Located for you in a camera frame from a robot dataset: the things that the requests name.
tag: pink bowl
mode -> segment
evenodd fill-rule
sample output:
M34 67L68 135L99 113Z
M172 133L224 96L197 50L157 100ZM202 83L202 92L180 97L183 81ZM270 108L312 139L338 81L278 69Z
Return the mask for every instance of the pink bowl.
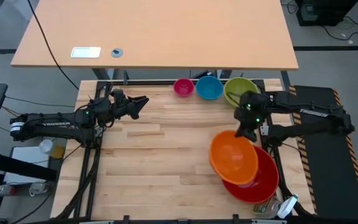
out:
M188 78L180 78L173 84L173 90L179 96L190 96L194 91L194 84Z

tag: wooden table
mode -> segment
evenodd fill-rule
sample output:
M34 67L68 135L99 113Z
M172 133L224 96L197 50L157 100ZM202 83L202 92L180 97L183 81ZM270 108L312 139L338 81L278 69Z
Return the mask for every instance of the wooden table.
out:
M41 0L35 13L62 67L298 68L279 0ZM102 50L71 58L74 47ZM11 65L56 66L34 18Z
M282 90L279 79L264 83L267 91ZM76 106L86 104L95 88L96 81L82 81ZM235 213L240 218L254 217L253 206L233 198L208 162L214 135L238 125L234 108L223 97L206 101L194 93L181 98L172 85L115 88L129 96L146 95L150 101L138 120L126 116L104 134L92 220L122 220L123 215L131 220L229 219ZM287 114L273 114L272 119L275 124L291 125ZM296 147L294 139L285 142ZM66 154L77 145L69 141ZM299 152L286 146L279 151L288 188L313 212ZM65 160L51 217L76 192L83 154L79 150Z

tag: bowl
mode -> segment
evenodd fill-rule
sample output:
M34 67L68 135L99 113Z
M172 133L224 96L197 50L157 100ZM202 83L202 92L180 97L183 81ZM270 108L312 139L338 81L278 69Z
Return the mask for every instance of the bowl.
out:
M226 130L215 135L209 148L209 162L225 181L235 185L252 182L258 171L258 157L252 143Z
M258 87L249 79L232 78L224 85L224 97L233 106L238 106L240 96L246 91L258 92Z
M173 90L179 96L190 96L194 92L194 84L188 78L180 78L173 84Z
M254 146L259 160L258 172L253 183L243 188L223 180L226 190L236 199L250 204L267 201L277 190L278 169L270 155L263 149Z
M197 81L196 91L202 99L216 100L223 94L223 84L218 78L208 75Z

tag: green bowl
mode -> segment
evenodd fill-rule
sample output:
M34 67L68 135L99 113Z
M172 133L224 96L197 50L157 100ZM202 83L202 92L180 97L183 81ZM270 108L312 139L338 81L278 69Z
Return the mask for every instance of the green bowl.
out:
M259 92L258 87L251 80L242 77L237 77L237 78L232 78L226 82L226 84L224 85L223 94L226 100L231 105L238 106L237 103L240 102L240 96L249 90L256 93Z

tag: wooden tabletop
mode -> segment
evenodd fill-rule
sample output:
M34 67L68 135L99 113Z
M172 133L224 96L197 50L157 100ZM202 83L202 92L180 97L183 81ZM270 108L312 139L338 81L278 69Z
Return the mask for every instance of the wooden tabletop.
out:
M41 0L35 13L63 67L298 68L279 0ZM101 54L71 58L74 47ZM56 66L34 18L11 65Z
M282 90L279 79L264 82L268 91ZM88 102L95 87L96 81L81 82L77 107ZM103 136L92 220L122 220L123 215L135 220L228 219L235 213L240 218L254 217L253 206L232 197L208 162L214 135L238 125L234 108L223 97L206 101L194 93L181 98L171 85L115 88L129 96L146 95L150 101L138 120L126 116ZM273 114L272 119L276 124L291 125L287 114ZM296 147L294 139L285 142ZM66 154L77 146L76 141L69 141ZM288 188L312 212L299 152L287 146L279 150ZM65 160L51 217L58 215L76 192L83 154L84 150L78 150Z

